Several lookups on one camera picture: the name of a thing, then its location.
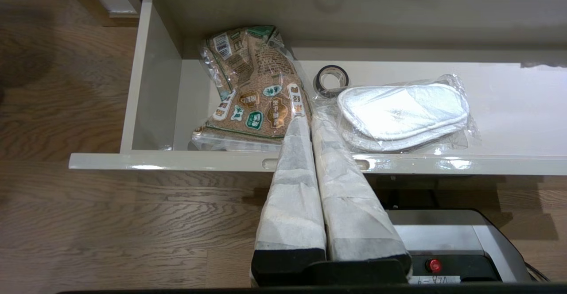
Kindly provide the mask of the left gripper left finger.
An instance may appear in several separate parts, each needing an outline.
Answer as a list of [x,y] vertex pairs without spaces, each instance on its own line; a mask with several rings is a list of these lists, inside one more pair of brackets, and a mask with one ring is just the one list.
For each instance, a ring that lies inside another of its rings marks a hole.
[[256,232],[254,266],[326,260],[326,232],[305,116],[292,119],[282,142]]

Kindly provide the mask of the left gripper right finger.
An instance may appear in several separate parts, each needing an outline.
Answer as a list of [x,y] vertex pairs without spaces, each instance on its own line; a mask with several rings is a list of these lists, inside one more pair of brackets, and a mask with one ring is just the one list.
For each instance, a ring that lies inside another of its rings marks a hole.
[[410,266],[410,253],[334,124],[316,115],[311,126],[330,259]]

